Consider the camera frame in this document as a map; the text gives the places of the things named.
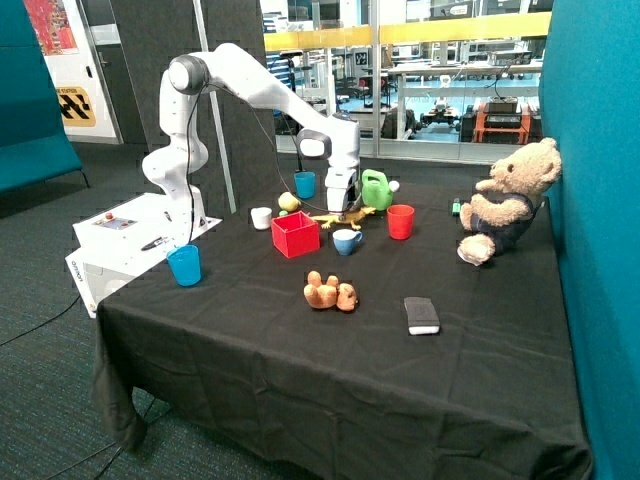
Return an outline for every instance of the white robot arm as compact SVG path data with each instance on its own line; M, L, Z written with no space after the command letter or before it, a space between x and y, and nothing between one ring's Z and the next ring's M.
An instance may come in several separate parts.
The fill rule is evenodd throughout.
M359 124L347 116L325 117L318 113L250 54L225 43L213 52L175 58L162 77L160 128L171 142L148 155L142 167L147 178L171 198L174 225L180 230L178 236L183 237L182 241L174 239L177 244L187 243L184 232L191 235L190 223L195 231L205 219L200 192L187 184L186 174L187 163L191 173L207 161L207 149L196 131L195 103L200 94L215 89L223 89L253 108L281 110L298 121L304 127L296 139L302 156L329 163L325 180L327 210L341 213L358 206Z

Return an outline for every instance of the blue cup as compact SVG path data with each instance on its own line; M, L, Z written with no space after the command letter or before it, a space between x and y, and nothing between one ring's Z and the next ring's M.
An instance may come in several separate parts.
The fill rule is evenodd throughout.
M351 255L360 240L362 240L362 232L347 229L333 232L333 245L340 255Z
M200 281L200 253L195 245L174 248L167 254L173 276L182 287L190 287Z
M298 172L293 176L296 182L296 192L300 198L311 198L316 192L316 174L313 172Z

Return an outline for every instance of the green marker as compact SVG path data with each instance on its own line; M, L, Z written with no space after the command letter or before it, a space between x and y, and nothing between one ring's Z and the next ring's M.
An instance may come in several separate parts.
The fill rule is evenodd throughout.
M453 205L451 207L451 215L453 215L454 217L457 217L460 215L460 199L459 198L453 199Z

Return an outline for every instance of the glass wall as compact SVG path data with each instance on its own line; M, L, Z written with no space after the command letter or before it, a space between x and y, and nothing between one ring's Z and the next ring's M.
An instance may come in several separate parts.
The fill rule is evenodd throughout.
M482 163L541 138L552 0L261 4L268 67L318 111L358 120L363 155ZM275 114L294 151L295 121Z

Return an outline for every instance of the warning sign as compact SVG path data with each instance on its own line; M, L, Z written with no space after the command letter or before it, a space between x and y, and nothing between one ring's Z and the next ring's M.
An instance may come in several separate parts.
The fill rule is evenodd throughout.
M89 103L89 95L81 87L56 88L62 123L65 127L95 127L96 117Z

